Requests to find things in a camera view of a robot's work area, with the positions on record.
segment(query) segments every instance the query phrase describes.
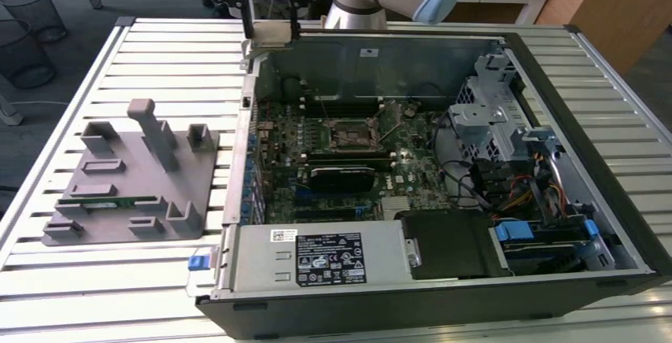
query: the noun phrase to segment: open computer tower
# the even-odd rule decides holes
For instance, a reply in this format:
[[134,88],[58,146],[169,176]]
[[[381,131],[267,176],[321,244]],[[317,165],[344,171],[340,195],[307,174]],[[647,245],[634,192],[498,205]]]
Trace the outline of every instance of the open computer tower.
[[670,280],[519,35],[307,30],[248,65],[197,299],[230,336],[552,318]]

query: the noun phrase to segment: aluminum slotted table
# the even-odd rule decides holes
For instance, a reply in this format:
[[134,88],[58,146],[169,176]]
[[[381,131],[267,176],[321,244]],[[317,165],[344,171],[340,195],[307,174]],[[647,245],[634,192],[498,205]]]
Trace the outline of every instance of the aluminum slotted table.
[[[392,29],[516,31],[618,179],[672,252],[672,136],[580,33],[563,27],[448,24]],[[237,21],[121,20],[0,223],[0,335],[6,341],[233,341],[185,291],[188,259],[220,242],[244,85]],[[206,235],[193,241],[46,247],[42,229],[85,149],[86,123],[126,117],[153,98],[174,130],[221,132]],[[530,104],[544,123],[542,108]],[[291,341],[670,341],[672,291],[613,297],[558,319],[296,338]]]

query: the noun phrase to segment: blue latch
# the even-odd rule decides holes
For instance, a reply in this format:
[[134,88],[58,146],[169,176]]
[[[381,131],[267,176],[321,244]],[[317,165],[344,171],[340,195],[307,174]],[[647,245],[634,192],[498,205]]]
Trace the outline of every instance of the blue latch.
[[591,238],[595,238],[601,235],[601,230],[598,229],[597,222],[593,219],[584,221],[584,226],[587,227]]
[[208,271],[210,269],[210,255],[193,255],[189,258],[190,271]]
[[356,207],[356,217],[363,217],[368,209],[369,209],[368,205],[361,205]]
[[503,221],[495,227],[495,233],[500,241],[510,241],[512,239],[535,239],[532,228],[527,221]]

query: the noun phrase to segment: mesh trash can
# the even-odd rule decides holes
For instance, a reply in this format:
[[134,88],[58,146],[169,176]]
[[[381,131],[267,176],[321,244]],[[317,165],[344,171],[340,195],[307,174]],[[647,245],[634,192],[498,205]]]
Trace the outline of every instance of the mesh trash can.
[[31,24],[41,42],[57,42],[67,35],[53,0],[0,0],[13,17]]
[[57,74],[25,20],[0,20],[0,74],[18,89],[43,85]]

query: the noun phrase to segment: power supply label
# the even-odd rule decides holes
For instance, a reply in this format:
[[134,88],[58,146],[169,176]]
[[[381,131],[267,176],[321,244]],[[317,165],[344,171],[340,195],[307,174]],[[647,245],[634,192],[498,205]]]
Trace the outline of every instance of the power supply label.
[[361,233],[297,236],[297,284],[344,286],[367,282]]

